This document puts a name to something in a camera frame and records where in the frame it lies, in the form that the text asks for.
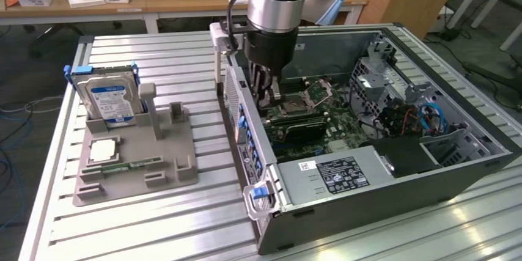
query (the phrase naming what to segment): metal slotted table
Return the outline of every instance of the metal slotted table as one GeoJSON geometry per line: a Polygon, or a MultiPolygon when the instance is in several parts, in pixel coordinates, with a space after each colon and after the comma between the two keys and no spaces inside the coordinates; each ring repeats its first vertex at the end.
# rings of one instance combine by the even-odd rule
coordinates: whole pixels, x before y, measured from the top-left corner
{"type": "MultiPolygon", "coordinates": [[[[522,145],[515,120],[405,30],[388,28],[522,145]]],[[[208,32],[96,37],[78,45],[74,65],[136,61],[141,82],[157,85],[156,106],[181,101],[188,107],[200,181],[74,207],[86,113],[68,86],[20,260],[511,260],[522,256],[519,159],[448,202],[259,256],[219,112],[213,60],[208,32]]],[[[413,83],[424,80],[403,56],[396,66],[413,83]]]]}

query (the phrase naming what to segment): gray floor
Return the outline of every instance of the gray floor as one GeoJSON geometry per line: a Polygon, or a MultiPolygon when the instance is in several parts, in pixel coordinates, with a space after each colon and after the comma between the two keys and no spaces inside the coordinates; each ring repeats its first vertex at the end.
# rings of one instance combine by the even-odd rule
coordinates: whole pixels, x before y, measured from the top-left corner
{"type": "MultiPolygon", "coordinates": [[[[472,11],[474,5],[480,3],[480,1],[476,0],[474,2],[468,13],[472,11]]],[[[462,0],[448,0],[448,5],[456,8],[460,2],[462,0]]],[[[498,3],[480,28],[471,29],[468,26],[463,27],[472,38],[466,40],[459,37],[452,42],[445,42],[445,44],[462,61],[479,64],[484,68],[510,76],[515,71],[519,71],[519,68],[515,68],[515,63],[498,47],[520,21],[522,12],[503,3],[498,3]]],[[[162,31],[203,31],[207,29],[209,22],[209,18],[162,21],[162,31]]],[[[77,27],[86,35],[145,33],[141,21],[122,21],[121,23],[122,28],[118,30],[113,29],[110,22],[84,23],[78,24],[77,27]]],[[[26,56],[26,45],[46,28],[48,26],[38,25],[36,26],[36,33],[26,34],[21,26],[13,26],[8,35],[0,37],[0,104],[13,101],[30,101],[45,96],[60,95],[64,92],[65,81],[61,68],[72,63],[77,36],[69,31],[61,31],[41,46],[42,58],[38,60],[30,59],[26,56]]],[[[428,38],[437,40],[433,35],[429,35],[428,38]]],[[[444,47],[437,44],[429,44],[429,47],[456,69],[462,70],[458,61],[444,47]]],[[[511,46],[510,52],[522,54],[522,38],[511,46]]],[[[475,75],[470,79],[492,97],[491,84],[475,75]]],[[[502,86],[499,86],[499,89],[499,99],[510,105],[518,103],[516,93],[502,86]]],[[[41,105],[41,109],[52,107],[57,103],[58,101],[50,101],[48,104],[41,105]]],[[[522,115],[516,111],[510,109],[506,111],[519,121],[522,120],[522,115]]],[[[6,227],[0,231],[0,260],[16,260],[20,252],[25,231],[24,223],[28,220],[30,205],[34,200],[56,117],[57,112],[34,114],[32,117],[34,127],[30,135],[21,145],[8,151],[12,162],[21,173],[26,194],[26,212],[22,217],[16,219],[14,226],[6,227]]],[[[14,127],[16,123],[0,119],[0,138],[14,127]]],[[[0,179],[0,187],[4,186],[4,183],[5,177],[0,179]]],[[[6,191],[0,195],[0,225],[17,213],[18,209],[18,190],[14,182],[12,182],[6,191]]]]}

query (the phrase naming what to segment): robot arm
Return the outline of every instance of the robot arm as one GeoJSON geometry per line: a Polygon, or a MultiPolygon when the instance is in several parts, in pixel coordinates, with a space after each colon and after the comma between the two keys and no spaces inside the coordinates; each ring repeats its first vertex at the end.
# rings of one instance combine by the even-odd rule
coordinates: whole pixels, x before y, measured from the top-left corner
{"type": "Polygon", "coordinates": [[[252,93],[260,108],[281,101],[277,83],[281,69],[293,57],[300,19],[317,21],[332,1],[248,0],[248,26],[241,30],[243,49],[249,60],[252,93]]]}

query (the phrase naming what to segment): power supply label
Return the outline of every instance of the power supply label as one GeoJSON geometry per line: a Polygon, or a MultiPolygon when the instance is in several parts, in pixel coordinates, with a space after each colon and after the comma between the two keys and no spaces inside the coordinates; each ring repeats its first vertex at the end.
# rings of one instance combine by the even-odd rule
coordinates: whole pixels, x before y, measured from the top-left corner
{"type": "Polygon", "coordinates": [[[317,163],[316,167],[332,194],[369,186],[368,179],[352,157],[317,163]]]}

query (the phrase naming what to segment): motherboard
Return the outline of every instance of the motherboard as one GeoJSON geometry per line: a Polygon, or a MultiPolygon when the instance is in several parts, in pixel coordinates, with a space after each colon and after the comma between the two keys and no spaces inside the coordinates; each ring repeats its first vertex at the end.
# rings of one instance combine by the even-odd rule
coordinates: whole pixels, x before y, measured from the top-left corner
{"type": "Polygon", "coordinates": [[[328,78],[303,83],[303,91],[285,93],[284,102],[264,109],[265,131],[280,163],[345,151],[368,141],[343,85],[328,78]]]}

